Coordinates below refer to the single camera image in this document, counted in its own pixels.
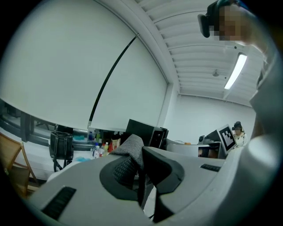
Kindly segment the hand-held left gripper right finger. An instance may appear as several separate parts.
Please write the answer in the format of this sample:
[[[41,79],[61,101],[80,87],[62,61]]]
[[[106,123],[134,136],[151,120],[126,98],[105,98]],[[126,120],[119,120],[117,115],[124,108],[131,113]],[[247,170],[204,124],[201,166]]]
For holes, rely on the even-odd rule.
[[[163,204],[161,196],[176,190],[184,179],[184,169],[178,162],[153,151],[149,147],[142,149],[142,156],[145,173],[157,189],[153,222],[158,223],[174,215]]]

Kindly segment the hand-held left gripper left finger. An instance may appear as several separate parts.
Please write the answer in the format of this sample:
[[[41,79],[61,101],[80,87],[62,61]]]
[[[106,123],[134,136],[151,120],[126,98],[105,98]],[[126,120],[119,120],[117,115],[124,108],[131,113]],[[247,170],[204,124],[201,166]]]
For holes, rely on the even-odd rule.
[[[132,190],[144,190],[144,161],[141,137],[130,135],[125,142],[111,152],[113,155],[126,156],[127,159],[115,170],[118,182]]]

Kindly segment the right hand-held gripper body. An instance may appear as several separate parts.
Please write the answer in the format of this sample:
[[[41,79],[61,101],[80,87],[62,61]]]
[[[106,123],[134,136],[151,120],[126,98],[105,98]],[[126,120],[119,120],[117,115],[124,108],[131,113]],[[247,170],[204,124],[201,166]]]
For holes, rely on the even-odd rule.
[[[236,147],[232,130],[228,124],[199,137],[199,157],[225,159]]]

